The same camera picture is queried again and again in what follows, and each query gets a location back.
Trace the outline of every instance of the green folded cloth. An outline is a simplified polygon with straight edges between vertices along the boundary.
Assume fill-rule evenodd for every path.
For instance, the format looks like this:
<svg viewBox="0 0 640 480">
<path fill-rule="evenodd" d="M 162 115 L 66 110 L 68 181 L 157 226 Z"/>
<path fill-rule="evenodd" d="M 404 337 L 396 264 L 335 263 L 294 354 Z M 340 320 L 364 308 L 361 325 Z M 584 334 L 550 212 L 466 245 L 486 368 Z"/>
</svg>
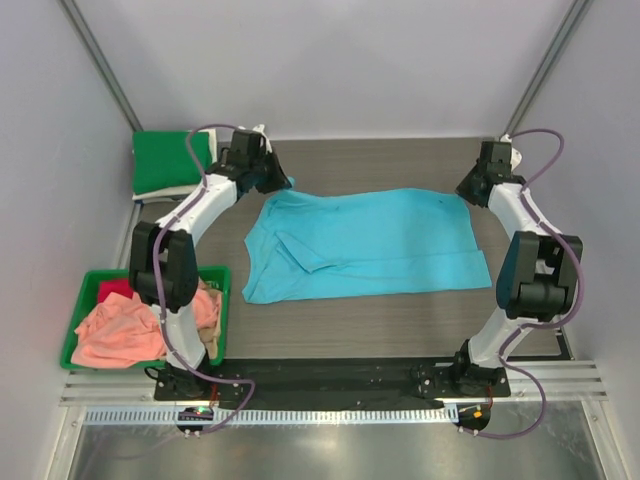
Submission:
<svg viewBox="0 0 640 480">
<path fill-rule="evenodd" d="M 163 188 L 195 185 L 200 173 L 187 152 L 185 139 L 189 132 L 135 132 L 133 134 L 133 192 L 136 195 Z M 196 133 L 191 139 L 193 150 L 206 169 L 211 165 L 209 134 Z"/>
</svg>

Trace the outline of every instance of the gray wall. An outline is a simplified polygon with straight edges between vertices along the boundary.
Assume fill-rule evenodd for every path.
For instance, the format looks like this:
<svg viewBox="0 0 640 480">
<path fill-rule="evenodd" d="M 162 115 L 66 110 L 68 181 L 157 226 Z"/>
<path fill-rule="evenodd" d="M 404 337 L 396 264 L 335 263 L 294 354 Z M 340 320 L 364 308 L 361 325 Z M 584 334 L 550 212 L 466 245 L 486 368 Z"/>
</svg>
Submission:
<svg viewBox="0 0 640 480">
<path fill-rule="evenodd" d="M 148 129 L 504 129 L 571 0 L 78 0 Z"/>
<path fill-rule="evenodd" d="M 86 270 L 130 212 L 131 132 L 53 0 L 0 2 L 0 476 L 42 478 Z"/>
<path fill-rule="evenodd" d="M 636 0 L 594 2 L 522 126 L 566 136 L 566 153 L 533 193 L 551 221 L 585 243 L 586 297 L 572 345 L 596 360 L 638 474 L 639 18 Z M 527 173 L 555 148 L 544 136 L 518 145 Z"/>
</svg>

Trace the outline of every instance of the pink cloth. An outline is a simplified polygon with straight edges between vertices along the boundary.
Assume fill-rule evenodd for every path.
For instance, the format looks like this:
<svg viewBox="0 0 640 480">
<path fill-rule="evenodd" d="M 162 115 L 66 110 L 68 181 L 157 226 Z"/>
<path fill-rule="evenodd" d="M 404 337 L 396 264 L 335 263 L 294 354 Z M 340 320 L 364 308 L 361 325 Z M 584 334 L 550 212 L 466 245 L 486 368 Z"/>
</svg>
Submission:
<svg viewBox="0 0 640 480">
<path fill-rule="evenodd" d="M 214 327 L 219 320 L 222 300 L 214 301 L 198 289 L 193 300 L 196 326 Z M 156 360 L 166 353 L 158 320 L 135 293 L 129 299 L 111 293 L 76 328 L 78 346 L 71 361 L 91 368 L 127 368 Z"/>
</svg>

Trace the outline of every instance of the laundry basket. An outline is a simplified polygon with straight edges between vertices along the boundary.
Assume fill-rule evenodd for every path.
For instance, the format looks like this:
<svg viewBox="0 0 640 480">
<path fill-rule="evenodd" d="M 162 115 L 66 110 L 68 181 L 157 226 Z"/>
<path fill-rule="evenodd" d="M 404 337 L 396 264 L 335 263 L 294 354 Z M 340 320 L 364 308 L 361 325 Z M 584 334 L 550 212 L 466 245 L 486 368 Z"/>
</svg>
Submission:
<svg viewBox="0 0 640 480">
<path fill-rule="evenodd" d="M 202 267 L 198 269 L 200 278 L 210 287 L 222 292 L 222 311 L 220 313 L 220 337 L 218 339 L 218 355 L 211 359 L 211 365 L 220 365 L 224 359 L 227 343 L 227 316 L 229 311 L 229 293 L 231 291 L 231 271 L 224 266 Z M 76 307 L 73 310 L 71 323 L 62 347 L 60 366 L 66 370 L 80 370 L 87 367 L 71 362 L 71 356 L 78 345 L 75 329 L 89 315 L 97 304 L 98 288 L 101 282 L 116 278 L 127 278 L 128 270 L 92 270 L 87 272 L 80 287 Z M 138 362 L 129 368 L 162 367 L 162 360 Z"/>
</svg>

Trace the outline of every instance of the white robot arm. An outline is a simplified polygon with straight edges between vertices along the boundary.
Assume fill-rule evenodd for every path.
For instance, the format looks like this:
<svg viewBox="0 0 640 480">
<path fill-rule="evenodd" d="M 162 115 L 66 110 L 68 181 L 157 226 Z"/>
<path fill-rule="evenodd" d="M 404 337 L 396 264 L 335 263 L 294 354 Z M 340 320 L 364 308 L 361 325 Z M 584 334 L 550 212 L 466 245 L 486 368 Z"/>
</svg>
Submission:
<svg viewBox="0 0 640 480">
<path fill-rule="evenodd" d="M 510 141 L 485 141 L 476 165 L 456 190 L 469 203 L 489 208 L 511 240 L 496 282 L 498 306 L 482 330 L 456 353 L 449 372 L 452 388 L 462 395 L 481 394 L 501 383 L 501 359 L 531 331 L 522 326 L 549 323 L 567 313 L 574 300 L 575 266 L 549 232 L 559 234 L 578 261 L 582 241 L 561 234 L 542 214 L 529 190 L 523 189 L 524 178 L 513 173 L 521 158 Z"/>
<path fill-rule="evenodd" d="M 164 378 L 172 383 L 167 385 L 168 391 L 179 390 L 186 397 L 200 396 L 208 384 L 187 371 L 180 360 L 204 375 L 210 370 L 192 308 L 199 281 L 195 246 L 222 212 L 254 187 L 261 193 L 291 187 L 263 129 L 258 126 L 254 130 L 234 130 L 229 148 L 221 150 L 220 161 L 206 171 L 205 180 L 195 191 L 168 215 L 155 223 L 140 222 L 133 231 L 129 283 L 156 316 L 162 318 L 153 245 L 161 230 L 167 229 L 160 244 L 160 252 L 166 252 L 166 259 L 160 261 L 166 304 L 162 326 L 168 347 L 170 344 L 172 348 L 168 348 Z"/>
</svg>

